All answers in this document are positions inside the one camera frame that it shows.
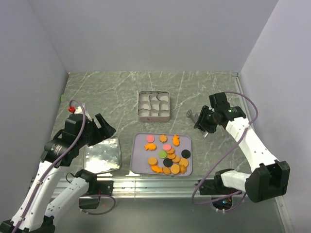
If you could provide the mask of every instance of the purple tray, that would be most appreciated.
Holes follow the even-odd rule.
[[[160,142],[160,135],[166,135],[167,141],[165,143]],[[145,145],[148,143],[146,138],[148,135],[153,135],[155,137],[154,144],[156,144],[155,150],[145,150]],[[191,139],[186,135],[179,135],[180,145],[178,147],[173,145],[174,134],[165,134],[165,133],[138,133],[134,137],[133,142],[133,151],[131,158],[131,170],[134,173],[146,173],[146,174],[155,174],[155,175],[165,175],[164,173],[156,173],[151,170],[150,165],[148,164],[148,159],[150,157],[155,157],[158,160],[158,166],[164,167],[163,159],[159,158],[159,152],[163,150],[164,144],[170,144],[175,149],[175,154],[180,158],[181,152],[183,150],[189,150],[191,152],[190,158],[188,158],[189,165],[187,167],[187,172],[185,174],[171,174],[170,176],[188,176],[192,173],[192,151],[191,151]]]

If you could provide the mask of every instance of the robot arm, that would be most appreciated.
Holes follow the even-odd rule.
[[[77,143],[41,181],[43,174],[50,169],[53,162],[72,146],[82,128],[83,115],[80,114],[81,108],[76,111],[71,107],[70,110],[73,110],[73,114],[66,119],[64,129],[56,133],[53,140],[45,145],[35,181],[26,199],[11,220],[1,223],[0,232],[53,233],[55,225],[70,206],[75,202],[77,203],[83,194],[95,192],[97,188],[96,174],[82,169],[76,173],[71,184],[49,203],[59,180],[67,171],[72,160],[79,154],[79,149],[85,145],[96,145],[110,138],[116,132],[101,114],[95,116],[101,126],[100,128],[97,127],[94,119],[86,114],[85,126]],[[26,215],[21,217],[29,204],[30,207]]]
[[[239,141],[239,146],[251,167],[251,174],[226,169],[216,172],[216,185],[244,191],[253,202],[284,195],[287,190],[290,167],[287,162],[280,162],[264,146],[240,107],[230,107],[225,93],[209,96],[211,110],[203,106],[195,128],[214,133],[217,125]]]

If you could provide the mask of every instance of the green round disc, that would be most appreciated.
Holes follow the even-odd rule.
[[[167,153],[166,153],[164,150],[161,150],[161,151],[159,152],[159,157],[160,157],[161,159],[165,159],[166,156],[167,156]]]

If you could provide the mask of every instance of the red connector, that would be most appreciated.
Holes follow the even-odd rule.
[[[71,106],[68,108],[68,110],[71,112],[71,113],[74,113],[76,111],[75,107]]]

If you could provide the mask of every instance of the white panel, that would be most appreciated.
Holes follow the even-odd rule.
[[[66,72],[27,1],[0,0],[0,221],[26,197]]]
[[[240,71],[277,0],[29,0],[68,71]]]
[[[311,2],[280,0],[243,69],[256,133],[290,167],[284,196],[296,233],[311,232]]]

